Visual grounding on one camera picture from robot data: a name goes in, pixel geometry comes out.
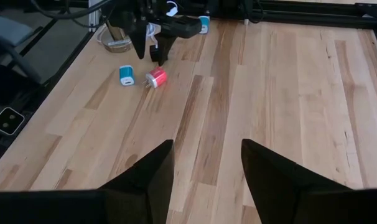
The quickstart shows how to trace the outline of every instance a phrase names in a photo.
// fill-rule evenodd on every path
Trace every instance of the wooden table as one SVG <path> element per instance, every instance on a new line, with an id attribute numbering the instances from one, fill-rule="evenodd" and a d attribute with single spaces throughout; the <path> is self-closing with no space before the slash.
<path id="1" fill-rule="evenodd" d="M 0 190 L 90 189 L 175 139 L 169 223 L 259 223 L 240 159 L 253 139 L 330 179 L 377 187 L 377 45 L 366 30 L 213 21 L 156 65 L 90 40 L 0 160 Z"/>

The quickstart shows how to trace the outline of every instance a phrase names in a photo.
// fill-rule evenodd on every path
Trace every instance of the metal frame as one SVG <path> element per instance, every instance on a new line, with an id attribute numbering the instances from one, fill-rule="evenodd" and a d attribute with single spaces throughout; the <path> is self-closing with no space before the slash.
<path id="1" fill-rule="evenodd" d="M 377 4 L 330 4 L 293 1 L 260 1 L 259 3 L 263 8 L 262 21 L 264 22 L 370 29 L 374 31 L 377 40 Z M 190 16 L 203 16 L 206 11 L 204 5 L 196 5 L 195 7 L 185 6 L 183 12 L 180 13 Z M 219 10 L 211 12 L 210 15 L 220 19 L 246 19 L 240 10 L 229 13 Z M 252 16 L 254 18 L 262 17 L 256 0 L 253 2 Z"/>

